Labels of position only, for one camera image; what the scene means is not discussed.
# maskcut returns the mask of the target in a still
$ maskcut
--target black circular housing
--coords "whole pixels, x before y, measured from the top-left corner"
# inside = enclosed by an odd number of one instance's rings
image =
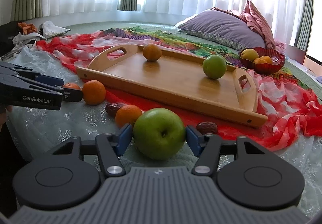
[[[300,171],[279,157],[253,154],[224,166],[217,184],[234,202],[271,211],[297,205],[305,182]]]
[[[20,169],[13,189],[20,205],[61,210],[90,198],[100,186],[96,168],[71,155],[49,155]]]

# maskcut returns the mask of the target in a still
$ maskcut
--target gripper logo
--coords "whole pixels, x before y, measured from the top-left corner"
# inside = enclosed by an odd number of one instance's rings
[[[45,104],[50,104],[51,100],[46,100],[46,99],[41,99],[41,98],[36,98],[36,97],[27,97],[24,95],[22,97],[24,101],[33,101],[33,102],[39,102],[39,103],[45,103]]]

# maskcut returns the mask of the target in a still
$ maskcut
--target green apple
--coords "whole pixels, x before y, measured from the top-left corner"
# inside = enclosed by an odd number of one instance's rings
[[[207,77],[219,79],[226,73],[226,60],[220,55],[210,55],[203,61],[202,69]]]
[[[166,160],[182,148],[186,129],[177,114],[156,108],[144,112],[136,120],[133,139],[139,151],[147,157]]]

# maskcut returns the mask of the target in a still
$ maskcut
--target bowl of fruit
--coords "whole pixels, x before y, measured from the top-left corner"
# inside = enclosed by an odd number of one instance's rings
[[[285,55],[274,49],[255,47],[239,52],[240,62],[248,69],[254,69],[259,74],[278,72],[285,64]]]

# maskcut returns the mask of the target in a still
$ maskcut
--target gray ribbed panel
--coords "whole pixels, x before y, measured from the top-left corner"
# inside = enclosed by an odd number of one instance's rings
[[[60,212],[22,207],[13,224],[304,224],[296,208],[258,212],[223,196],[209,177],[197,177],[185,167],[132,168],[107,179],[87,202]]]
[[[298,27],[295,46],[306,51],[310,41],[312,20],[313,20],[314,0],[305,0],[302,19]]]

